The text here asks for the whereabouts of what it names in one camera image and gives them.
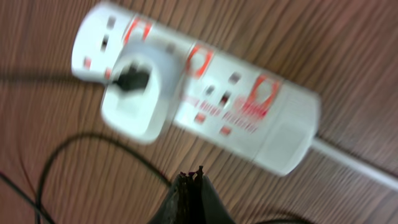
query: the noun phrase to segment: power strip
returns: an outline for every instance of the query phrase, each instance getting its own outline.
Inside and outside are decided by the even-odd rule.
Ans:
[[[320,117],[317,94],[115,4],[99,3],[85,17],[73,46],[73,74],[82,80],[109,83],[123,67],[134,63],[120,59],[130,42],[164,49],[185,63],[181,102],[176,114],[168,113],[177,126],[277,175],[292,171],[312,146],[398,190],[395,177],[314,139]],[[154,141],[158,133],[151,138],[137,137],[139,127],[120,121],[132,116],[131,110],[115,108],[121,98],[115,87],[106,87],[101,105],[105,122],[136,141]]]

